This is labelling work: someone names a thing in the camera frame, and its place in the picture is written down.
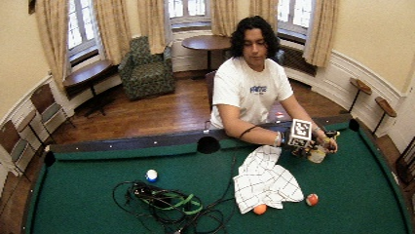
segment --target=glass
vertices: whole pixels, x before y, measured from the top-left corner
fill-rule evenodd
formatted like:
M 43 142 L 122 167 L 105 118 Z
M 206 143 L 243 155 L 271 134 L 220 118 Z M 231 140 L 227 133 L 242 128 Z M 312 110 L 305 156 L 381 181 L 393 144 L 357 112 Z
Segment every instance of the glass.
M 190 16 L 204 16 L 204 0 L 187 0 Z
M 308 27 L 311 15 L 311 0 L 296 0 L 293 6 L 292 23 L 301 27 Z
M 82 23 L 85 28 L 85 36 L 86 40 L 93 39 L 93 28 L 91 28 L 91 19 L 90 19 L 90 10 L 89 7 L 81 9 L 81 15 L 82 15 Z
M 170 18 L 182 17 L 182 0 L 168 0 Z
M 287 22 L 288 0 L 279 0 L 277 3 L 277 20 Z
M 77 14 L 69 14 L 69 35 L 67 35 L 67 46 L 69 49 L 81 43 L 81 37 L 78 32 L 78 19 Z

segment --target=pool table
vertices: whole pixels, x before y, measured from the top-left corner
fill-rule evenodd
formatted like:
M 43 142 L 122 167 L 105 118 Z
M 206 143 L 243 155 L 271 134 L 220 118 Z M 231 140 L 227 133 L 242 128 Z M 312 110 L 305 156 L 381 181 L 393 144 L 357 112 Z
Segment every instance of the pool table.
M 240 214 L 232 184 L 238 166 L 259 145 L 222 130 L 50 145 L 25 211 L 25 233 L 179 233 L 180 227 L 180 233 L 192 233 L 222 225 L 226 233 L 412 233 L 384 156 L 357 123 L 324 120 L 325 129 L 340 133 L 339 151 L 320 164 L 283 150 L 277 164 L 303 195 L 317 194 L 319 202 L 313 207 L 283 202 L 281 209 L 268 208 L 261 215 Z M 285 131 L 289 122 L 265 128 Z M 144 179 L 150 169 L 155 182 Z M 194 195 L 203 209 L 215 204 L 210 209 L 220 217 L 207 214 L 196 225 L 162 224 L 130 196 L 130 184 L 138 182 Z

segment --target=orange ball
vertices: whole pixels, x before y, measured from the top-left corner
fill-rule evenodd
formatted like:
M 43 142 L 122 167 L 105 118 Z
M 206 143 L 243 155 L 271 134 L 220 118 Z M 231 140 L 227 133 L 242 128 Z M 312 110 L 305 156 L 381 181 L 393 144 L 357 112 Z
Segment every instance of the orange ball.
M 267 211 L 267 205 L 260 204 L 253 208 L 253 212 L 260 215 Z
M 307 198 L 305 198 L 305 203 L 308 206 L 315 206 L 319 202 L 319 197 L 316 196 L 316 194 L 311 193 Z

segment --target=green felt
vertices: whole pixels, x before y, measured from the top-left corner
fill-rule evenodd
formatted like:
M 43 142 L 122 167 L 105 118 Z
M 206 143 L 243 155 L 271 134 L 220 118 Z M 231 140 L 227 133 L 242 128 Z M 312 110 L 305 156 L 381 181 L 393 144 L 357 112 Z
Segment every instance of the green felt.
M 235 208 L 227 223 L 228 233 L 412 232 L 406 210 L 400 204 L 401 195 L 394 193 L 397 189 L 389 180 L 389 171 L 384 171 L 385 163 L 379 163 L 382 158 L 372 151 L 376 148 L 359 133 L 341 125 L 331 127 L 341 129 L 336 138 L 337 154 L 325 157 L 321 164 L 313 164 L 285 151 L 277 162 L 292 173 L 303 194 L 317 194 L 317 206 L 308 207 L 304 202 L 283 203 L 281 210 L 268 209 L 264 214 L 255 215 L 240 214 L 234 201 L 230 201 L 218 207 L 224 215 L 230 215 Z M 194 149 L 194 144 L 190 144 L 159 147 L 162 152 L 154 152 L 156 148 L 127 151 L 128 157 L 124 157 L 126 151 L 86 154 L 93 159 L 103 157 L 110 160 L 57 160 L 46 169 L 43 183 L 38 186 L 41 193 L 29 219 L 33 226 L 27 225 L 26 232 L 150 233 L 139 220 L 114 204 L 114 186 L 123 181 L 144 180 L 146 171 L 154 169 L 158 181 L 152 185 L 194 194 L 206 206 L 226 189 L 232 156 L 235 176 L 236 167 L 256 147 L 235 144 L 235 140 L 220 141 L 220 146 L 222 150 L 214 154 L 188 150 Z M 180 154 L 172 157 L 166 152 Z M 66 156 L 55 154 L 57 159 Z M 119 188 L 116 198 L 122 201 L 127 188 Z M 234 185 L 227 194 L 227 197 L 232 196 Z M 151 218 L 142 217 L 140 220 L 152 233 L 163 233 Z

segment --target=checkered cloth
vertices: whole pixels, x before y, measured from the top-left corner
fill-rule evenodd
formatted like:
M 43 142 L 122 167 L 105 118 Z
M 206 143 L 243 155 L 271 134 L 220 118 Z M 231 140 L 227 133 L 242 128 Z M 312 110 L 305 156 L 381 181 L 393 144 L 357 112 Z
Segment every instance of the checkered cloth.
M 280 153 L 280 148 L 263 145 L 247 155 L 238 168 L 238 176 L 232 178 L 234 198 L 242 214 L 260 204 L 281 209 L 283 202 L 303 200 L 293 176 L 276 165 Z

